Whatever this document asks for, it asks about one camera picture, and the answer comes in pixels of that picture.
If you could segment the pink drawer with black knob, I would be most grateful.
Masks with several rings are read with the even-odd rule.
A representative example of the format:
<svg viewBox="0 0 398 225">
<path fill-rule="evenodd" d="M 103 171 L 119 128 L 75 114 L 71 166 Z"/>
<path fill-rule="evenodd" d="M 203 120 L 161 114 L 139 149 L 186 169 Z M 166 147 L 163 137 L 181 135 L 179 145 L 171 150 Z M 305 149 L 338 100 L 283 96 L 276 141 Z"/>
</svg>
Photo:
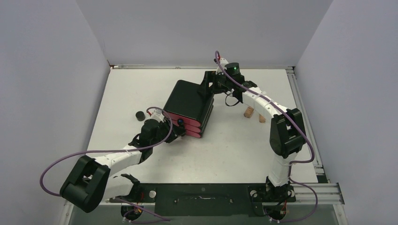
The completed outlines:
<svg viewBox="0 0 398 225">
<path fill-rule="evenodd" d="M 190 126 L 198 127 L 198 128 L 203 126 L 205 123 L 204 118 L 199 118 L 199 119 L 191 118 L 191 117 L 188 117 L 185 115 L 175 114 L 175 113 L 171 113 L 171 112 L 168 112 L 168 113 L 163 112 L 162 115 L 170 117 L 173 121 L 176 121 L 177 124 L 180 121 L 180 122 L 182 122 L 182 125 L 190 125 Z"/>
</svg>

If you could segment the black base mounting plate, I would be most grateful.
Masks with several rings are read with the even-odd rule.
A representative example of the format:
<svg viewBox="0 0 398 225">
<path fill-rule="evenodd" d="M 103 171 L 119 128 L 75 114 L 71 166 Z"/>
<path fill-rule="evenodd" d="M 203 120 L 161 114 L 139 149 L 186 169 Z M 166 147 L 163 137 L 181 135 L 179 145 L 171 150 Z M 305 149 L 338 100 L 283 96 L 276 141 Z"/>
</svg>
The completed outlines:
<svg viewBox="0 0 398 225">
<path fill-rule="evenodd" d="M 132 203 L 154 206 L 161 216 L 260 216 L 295 202 L 293 187 L 272 196 L 264 183 L 155 184 L 141 183 L 121 197 Z"/>
</svg>

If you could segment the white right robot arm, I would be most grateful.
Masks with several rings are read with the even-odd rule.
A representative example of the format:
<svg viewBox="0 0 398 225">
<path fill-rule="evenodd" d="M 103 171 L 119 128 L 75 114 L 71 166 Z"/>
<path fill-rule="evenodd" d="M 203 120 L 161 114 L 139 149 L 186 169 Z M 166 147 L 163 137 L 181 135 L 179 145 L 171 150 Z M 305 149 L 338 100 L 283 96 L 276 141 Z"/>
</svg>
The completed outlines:
<svg viewBox="0 0 398 225">
<path fill-rule="evenodd" d="M 289 109 L 278 104 L 257 84 L 245 80 L 236 62 L 228 63 L 216 71 L 206 71 L 199 88 L 203 96 L 228 91 L 238 102 L 261 115 L 268 113 L 271 116 L 269 144 L 275 157 L 267 177 L 269 185 L 265 188 L 265 194 L 268 199 L 276 201 L 284 194 L 282 186 L 290 182 L 290 163 L 306 143 L 302 113 L 297 108 Z"/>
</svg>

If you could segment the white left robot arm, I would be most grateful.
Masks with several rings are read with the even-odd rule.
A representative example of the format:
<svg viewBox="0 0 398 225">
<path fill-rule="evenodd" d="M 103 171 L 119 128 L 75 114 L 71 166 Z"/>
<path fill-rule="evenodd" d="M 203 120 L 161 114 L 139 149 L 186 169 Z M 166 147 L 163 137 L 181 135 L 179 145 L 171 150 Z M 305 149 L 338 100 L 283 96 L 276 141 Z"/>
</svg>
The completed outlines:
<svg viewBox="0 0 398 225">
<path fill-rule="evenodd" d="M 139 198 L 140 182 L 130 174 L 119 172 L 143 163 L 157 144 L 170 143 L 185 134 L 183 124 L 174 125 L 169 119 L 148 119 L 121 152 L 80 157 L 63 183 L 60 196 L 87 213 L 114 197 L 123 196 L 133 202 Z"/>
</svg>

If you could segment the small black round jar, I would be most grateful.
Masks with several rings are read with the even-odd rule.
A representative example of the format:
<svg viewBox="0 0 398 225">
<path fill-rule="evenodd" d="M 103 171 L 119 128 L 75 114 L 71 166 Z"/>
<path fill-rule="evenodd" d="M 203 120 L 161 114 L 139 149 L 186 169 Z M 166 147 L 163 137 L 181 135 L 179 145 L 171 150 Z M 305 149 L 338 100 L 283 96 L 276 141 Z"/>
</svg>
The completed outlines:
<svg viewBox="0 0 398 225">
<path fill-rule="evenodd" d="M 146 115 L 143 111 L 138 111 L 138 112 L 136 112 L 135 117 L 138 121 L 144 121 L 146 118 Z"/>
</svg>

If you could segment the tan concealer stick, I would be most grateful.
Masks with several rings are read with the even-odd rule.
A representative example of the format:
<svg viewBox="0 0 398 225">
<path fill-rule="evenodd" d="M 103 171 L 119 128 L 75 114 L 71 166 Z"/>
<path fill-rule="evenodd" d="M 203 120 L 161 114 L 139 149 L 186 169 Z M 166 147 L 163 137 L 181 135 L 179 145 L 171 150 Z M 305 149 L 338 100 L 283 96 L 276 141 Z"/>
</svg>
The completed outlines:
<svg viewBox="0 0 398 225">
<path fill-rule="evenodd" d="M 251 118 L 253 115 L 253 112 L 254 112 L 254 109 L 252 107 L 248 106 L 244 112 L 244 117 Z"/>
</svg>

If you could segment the tan foundation tube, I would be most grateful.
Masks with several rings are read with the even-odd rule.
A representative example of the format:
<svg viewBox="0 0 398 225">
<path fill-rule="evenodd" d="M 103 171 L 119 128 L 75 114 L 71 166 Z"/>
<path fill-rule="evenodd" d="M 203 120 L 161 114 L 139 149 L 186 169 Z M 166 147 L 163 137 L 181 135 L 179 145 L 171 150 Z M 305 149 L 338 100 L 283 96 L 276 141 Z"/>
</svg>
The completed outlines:
<svg viewBox="0 0 398 225">
<path fill-rule="evenodd" d="M 260 123 L 265 123 L 266 122 L 265 117 L 263 117 L 262 115 L 259 115 L 259 122 Z"/>
</svg>

